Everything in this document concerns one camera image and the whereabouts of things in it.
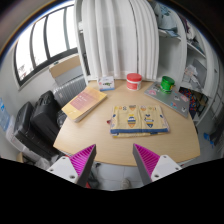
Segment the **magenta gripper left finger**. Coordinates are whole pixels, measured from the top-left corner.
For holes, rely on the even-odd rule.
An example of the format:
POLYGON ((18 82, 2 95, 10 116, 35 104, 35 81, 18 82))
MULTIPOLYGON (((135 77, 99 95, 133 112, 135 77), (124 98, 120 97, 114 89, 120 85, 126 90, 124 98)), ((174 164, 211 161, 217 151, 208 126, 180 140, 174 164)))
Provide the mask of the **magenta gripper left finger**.
POLYGON ((48 172, 78 186, 87 187, 95 156, 96 145, 93 144, 70 157, 62 156, 48 169, 48 172))

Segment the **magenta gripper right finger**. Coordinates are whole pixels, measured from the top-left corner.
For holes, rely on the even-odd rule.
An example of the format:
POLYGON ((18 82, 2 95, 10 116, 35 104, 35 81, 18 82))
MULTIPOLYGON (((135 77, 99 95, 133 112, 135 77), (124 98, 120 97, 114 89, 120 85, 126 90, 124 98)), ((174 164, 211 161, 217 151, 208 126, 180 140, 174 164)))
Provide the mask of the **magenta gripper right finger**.
POLYGON ((133 145, 133 156, 144 185, 181 170, 168 155, 159 156, 138 144, 133 145))

